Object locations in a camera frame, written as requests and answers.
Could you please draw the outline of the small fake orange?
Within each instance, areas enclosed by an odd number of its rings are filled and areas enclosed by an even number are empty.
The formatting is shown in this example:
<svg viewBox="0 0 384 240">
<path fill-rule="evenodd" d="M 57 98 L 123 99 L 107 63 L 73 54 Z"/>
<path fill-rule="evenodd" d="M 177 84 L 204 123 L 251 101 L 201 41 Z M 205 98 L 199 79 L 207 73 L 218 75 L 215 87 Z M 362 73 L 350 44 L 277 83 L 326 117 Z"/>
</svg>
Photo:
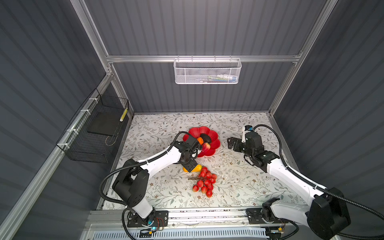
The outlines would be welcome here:
<svg viewBox="0 0 384 240">
<path fill-rule="evenodd" d="M 200 145 L 203 145 L 204 144 L 204 140 L 202 137 L 199 137 L 197 138 L 198 142 L 200 143 Z"/>
</svg>

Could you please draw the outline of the dark fake avocado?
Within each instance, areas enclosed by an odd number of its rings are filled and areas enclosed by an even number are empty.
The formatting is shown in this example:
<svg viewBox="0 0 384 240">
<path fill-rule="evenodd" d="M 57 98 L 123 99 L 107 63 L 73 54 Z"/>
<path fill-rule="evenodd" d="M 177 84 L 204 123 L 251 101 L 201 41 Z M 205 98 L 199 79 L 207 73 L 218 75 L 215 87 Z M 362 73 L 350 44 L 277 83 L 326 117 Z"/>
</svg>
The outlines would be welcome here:
<svg viewBox="0 0 384 240">
<path fill-rule="evenodd" d="M 207 134 L 201 134 L 200 137 L 202 138 L 203 143 L 211 144 L 212 139 L 211 139 L 211 137 L 210 137 L 209 135 L 207 135 Z"/>
</svg>

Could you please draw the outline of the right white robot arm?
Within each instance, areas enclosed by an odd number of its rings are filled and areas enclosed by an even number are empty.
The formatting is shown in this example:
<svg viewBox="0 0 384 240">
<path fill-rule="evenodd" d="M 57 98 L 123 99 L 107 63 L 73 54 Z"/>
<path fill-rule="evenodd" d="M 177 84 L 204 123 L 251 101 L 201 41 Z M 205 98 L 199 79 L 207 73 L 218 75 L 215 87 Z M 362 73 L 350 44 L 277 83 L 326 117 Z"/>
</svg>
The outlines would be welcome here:
<svg viewBox="0 0 384 240">
<path fill-rule="evenodd" d="M 262 205 L 262 219 L 266 223 L 292 221 L 310 228 L 323 240 L 330 240 L 351 224 L 346 203 L 336 198 L 339 190 L 332 188 L 326 194 L 323 186 L 292 169 L 282 157 L 265 150 L 258 133 L 246 131 L 242 138 L 231 137 L 227 143 L 230 150 L 242 153 L 247 163 L 283 182 L 305 202 L 297 205 L 271 198 Z"/>
</svg>

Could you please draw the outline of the red fake grape bunch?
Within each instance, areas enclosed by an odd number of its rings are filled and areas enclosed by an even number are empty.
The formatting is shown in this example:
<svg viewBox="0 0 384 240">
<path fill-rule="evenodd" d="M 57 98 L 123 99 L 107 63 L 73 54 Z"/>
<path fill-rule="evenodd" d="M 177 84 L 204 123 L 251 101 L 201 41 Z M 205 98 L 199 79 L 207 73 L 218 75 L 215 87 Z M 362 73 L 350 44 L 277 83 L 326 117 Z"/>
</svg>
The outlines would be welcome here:
<svg viewBox="0 0 384 240">
<path fill-rule="evenodd" d="M 193 172 L 193 176 L 188 177 L 189 181 L 194 181 L 192 187 L 193 192 L 201 192 L 207 198 L 213 196 L 213 190 L 217 182 L 218 176 L 213 174 L 207 167 L 203 166 L 200 172 Z"/>
</svg>

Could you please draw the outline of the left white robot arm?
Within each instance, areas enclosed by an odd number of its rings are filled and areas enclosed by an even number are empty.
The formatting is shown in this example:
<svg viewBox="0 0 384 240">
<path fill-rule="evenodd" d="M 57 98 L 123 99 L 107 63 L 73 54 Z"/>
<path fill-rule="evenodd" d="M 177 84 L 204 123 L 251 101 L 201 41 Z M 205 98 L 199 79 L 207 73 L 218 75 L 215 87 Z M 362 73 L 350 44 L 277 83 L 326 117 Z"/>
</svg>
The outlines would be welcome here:
<svg viewBox="0 0 384 240">
<path fill-rule="evenodd" d="M 142 225 L 151 226 L 155 221 L 156 211 L 145 197 L 149 180 L 173 164 L 180 164 L 191 172 L 198 165 L 196 158 L 202 148 L 196 138 L 188 137 L 186 141 L 173 141 L 167 149 L 150 158 L 138 161 L 140 164 L 138 167 L 129 167 L 136 161 L 128 160 L 124 163 L 125 169 L 117 175 L 112 189 L 122 199 L 125 206 L 139 216 Z"/>
</svg>

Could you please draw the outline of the yellow fake corn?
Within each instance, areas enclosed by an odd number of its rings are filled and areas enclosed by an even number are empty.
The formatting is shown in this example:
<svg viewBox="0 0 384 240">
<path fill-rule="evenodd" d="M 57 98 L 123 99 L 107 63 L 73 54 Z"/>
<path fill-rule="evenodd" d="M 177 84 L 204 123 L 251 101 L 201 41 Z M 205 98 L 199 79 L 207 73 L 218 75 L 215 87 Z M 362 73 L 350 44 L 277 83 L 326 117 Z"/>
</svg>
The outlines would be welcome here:
<svg viewBox="0 0 384 240">
<path fill-rule="evenodd" d="M 202 170 L 202 165 L 197 165 L 193 170 L 188 171 L 186 168 L 183 168 L 183 171 L 186 173 L 200 172 Z"/>
</svg>

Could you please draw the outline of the red fake apple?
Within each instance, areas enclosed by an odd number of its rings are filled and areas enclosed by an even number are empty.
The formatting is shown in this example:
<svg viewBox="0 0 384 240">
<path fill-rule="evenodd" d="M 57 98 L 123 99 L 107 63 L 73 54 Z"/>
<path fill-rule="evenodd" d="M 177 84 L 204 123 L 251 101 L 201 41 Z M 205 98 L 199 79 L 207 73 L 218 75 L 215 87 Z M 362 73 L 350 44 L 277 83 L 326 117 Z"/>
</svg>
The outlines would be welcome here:
<svg viewBox="0 0 384 240">
<path fill-rule="evenodd" d="M 211 149 L 211 145 L 209 143 L 203 143 L 202 145 L 202 152 L 205 153 Z"/>
</svg>

